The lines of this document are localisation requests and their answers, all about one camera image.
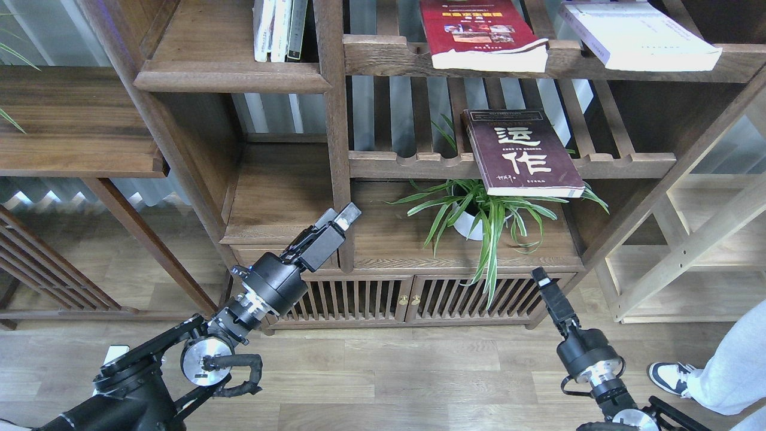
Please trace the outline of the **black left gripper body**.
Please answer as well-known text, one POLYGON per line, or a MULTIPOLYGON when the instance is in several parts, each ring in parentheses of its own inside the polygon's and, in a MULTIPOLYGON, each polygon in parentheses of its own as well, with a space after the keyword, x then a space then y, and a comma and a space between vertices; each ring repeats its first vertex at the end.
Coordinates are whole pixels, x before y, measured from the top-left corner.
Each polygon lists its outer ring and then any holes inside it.
POLYGON ((308 290, 301 273, 315 272, 343 242, 345 230, 338 224, 310 226, 279 256, 268 252, 248 268, 235 265, 232 274, 246 289, 240 305, 252 317, 284 315, 308 290))

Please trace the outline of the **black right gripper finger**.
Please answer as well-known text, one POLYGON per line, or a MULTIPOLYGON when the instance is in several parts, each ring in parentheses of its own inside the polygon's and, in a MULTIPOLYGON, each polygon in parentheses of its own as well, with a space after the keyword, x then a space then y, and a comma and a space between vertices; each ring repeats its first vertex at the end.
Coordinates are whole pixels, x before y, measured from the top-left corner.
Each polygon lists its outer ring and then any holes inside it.
POLYGON ((554 295, 556 292, 560 292, 557 280, 549 276, 543 267, 533 269, 531 276, 539 287, 541 295, 554 295))

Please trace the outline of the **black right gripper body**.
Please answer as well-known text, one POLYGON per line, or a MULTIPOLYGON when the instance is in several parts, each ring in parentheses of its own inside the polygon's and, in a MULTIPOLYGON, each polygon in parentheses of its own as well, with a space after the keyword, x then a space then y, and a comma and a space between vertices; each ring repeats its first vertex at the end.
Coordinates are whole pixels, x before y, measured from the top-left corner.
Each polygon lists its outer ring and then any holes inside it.
POLYGON ((545 287, 548 313, 564 340, 557 347, 569 377, 578 384, 602 384, 616 378, 623 359, 601 330, 582 329, 571 303, 558 286, 545 287))

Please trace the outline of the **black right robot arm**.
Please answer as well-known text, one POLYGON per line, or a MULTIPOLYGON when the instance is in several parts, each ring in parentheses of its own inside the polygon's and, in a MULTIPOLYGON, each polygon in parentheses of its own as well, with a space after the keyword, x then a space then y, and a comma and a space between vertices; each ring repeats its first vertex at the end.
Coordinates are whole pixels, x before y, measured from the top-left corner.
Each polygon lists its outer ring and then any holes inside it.
POLYGON ((580 326, 571 303, 544 268, 534 269, 531 275, 548 314, 563 336, 557 346, 558 357, 567 371, 561 390, 569 396, 594 399, 604 415, 603 421, 582 424, 579 430, 707 429, 656 396, 649 398, 648 406, 638 408, 621 380, 624 358, 610 346, 604 333, 580 326))

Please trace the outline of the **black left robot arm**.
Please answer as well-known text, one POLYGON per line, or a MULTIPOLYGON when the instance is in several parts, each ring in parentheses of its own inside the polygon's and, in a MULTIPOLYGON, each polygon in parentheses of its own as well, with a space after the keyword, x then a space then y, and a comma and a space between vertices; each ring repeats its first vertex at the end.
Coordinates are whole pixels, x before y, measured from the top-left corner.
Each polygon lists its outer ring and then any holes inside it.
POLYGON ((354 204, 329 208, 276 256, 235 265, 244 292, 210 318, 198 314, 101 367, 95 393, 59 414, 44 430, 183 430, 184 419, 211 397, 260 391, 263 362, 258 354, 235 354, 266 316, 285 315, 308 291, 301 278, 315 272, 343 242, 361 212, 354 204), (181 369, 194 390, 173 399, 162 378, 167 349, 184 344, 181 369))

